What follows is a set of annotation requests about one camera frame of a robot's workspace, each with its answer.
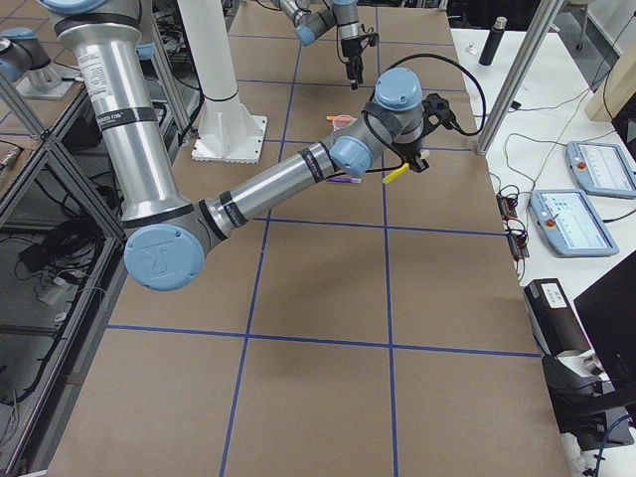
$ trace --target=black cylinder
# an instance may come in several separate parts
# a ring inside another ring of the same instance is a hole
[[[481,57],[479,57],[479,63],[481,65],[487,67],[493,63],[493,58],[495,58],[495,54],[497,53],[497,49],[501,43],[501,38],[504,36],[504,32],[506,31],[507,22],[508,19],[506,17],[497,17],[493,28],[490,29],[486,45],[484,45],[484,50],[481,52]]]

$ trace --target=blue and white device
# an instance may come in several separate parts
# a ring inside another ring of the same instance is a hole
[[[566,155],[576,182],[588,194],[636,199],[636,176],[616,144],[572,141]]]
[[[618,245],[580,189],[533,191],[531,211],[559,256],[609,256]]]

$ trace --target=robotic arm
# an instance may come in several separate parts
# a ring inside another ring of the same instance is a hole
[[[346,58],[347,78],[351,89],[358,89],[358,84],[364,82],[362,52],[367,46],[377,45],[379,39],[377,33],[366,32],[360,24],[358,1],[333,0],[316,13],[298,5],[297,0],[272,0],[272,3],[291,20],[304,47],[337,26],[342,54]]]
[[[415,73],[384,73],[361,118],[247,182],[196,205],[181,195],[135,54],[139,5],[131,0],[42,0],[60,42],[78,57],[97,123],[125,197],[129,273],[155,290],[194,280],[233,229],[342,170],[362,176],[391,147],[421,172],[423,137],[441,122],[424,108]]]
[[[28,28],[11,28],[0,33],[0,74],[9,81],[27,74],[31,86],[39,91],[62,83],[51,58]]]

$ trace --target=white table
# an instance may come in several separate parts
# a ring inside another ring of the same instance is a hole
[[[479,65],[478,60],[487,34],[487,31],[478,30],[452,31],[459,62],[481,83],[486,94],[488,111],[490,111],[525,33],[506,32],[493,64],[490,67],[484,67]],[[471,43],[478,53],[471,54],[467,51]],[[481,114],[482,106],[477,89],[470,79],[465,80],[473,111],[475,114]],[[537,53],[515,100],[521,103],[521,108],[527,109],[554,106],[576,97],[586,89],[585,79],[560,38],[557,34],[550,33]],[[558,109],[516,111],[508,114],[486,156],[490,171],[501,178],[504,186],[515,184],[522,192],[530,191],[531,182],[506,166],[504,143],[511,133],[567,143],[571,140],[594,138],[612,131],[613,127],[610,123],[591,122],[585,115],[584,108],[591,97],[592,93],[589,91]],[[571,123],[563,130],[571,118]],[[615,132],[599,139],[598,142],[620,144],[629,157],[624,144]],[[537,181],[537,189],[577,187],[567,167],[563,147],[553,148],[552,144],[539,144],[524,138],[512,137],[508,142],[507,150],[510,164],[533,178],[539,175],[542,164],[548,157],[544,172]],[[499,184],[496,179],[493,179],[493,187],[498,190]],[[541,232],[534,221],[528,218],[526,213],[528,199],[529,195],[523,194],[517,208],[519,217],[527,224],[530,235],[528,244],[530,258],[526,260],[526,271],[521,280],[522,286],[537,278],[556,277],[571,301],[636,249],[635,214],[620,222],[607,225],[620,248],[617,255],[601,258],[559,258],[543,242]],[[604,219],[622,216],[636,208],[636,201],[593,196],[590,196],[590,199],[598,214]],[[585,452],[586,461],[590,466],[594,463],[593,453]],[[607,460],[601,466],[602,477],[632,477],[634,475],[636,446],[608,449],[604,452],[604,456]]]

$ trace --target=blue joint cap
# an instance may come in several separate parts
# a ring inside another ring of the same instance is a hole
[[[296,27],[296,35],[303,47],[308,47],[316,41],[314,32],[306,25],[298,25]]]
[[[408,111],[421,103],[421,84],[407,68],[384,72],[376,82],[376,102],[391,111]]]
[[[37,40],[36,34],[33,33],[33,30],[25,27],[16,27],[5,30],[0,33],[0,36],[3,36],[7,40]]]
[[[0,75],[2,75],[7,81],[13,82],[22,77],[22,72],[14,65],[0,60]]]
[[[138,45],[136,50],[139,60],[150,60],[155,54],[155,44],[146,43],[145,45]]]
[[[374,163],[369,146],[352,136],[340,136],[329,150],[331,158],[352,177],[362,177]]]
[[[52,12],[64,15],[88,13],[100,7],[106,0],[38,0],[43,6]]]
[[[205,263],[195,236],[171,224],[154,224],[136,231],[123,253],[128,272],[143,286],[168,291],[194,280]]]

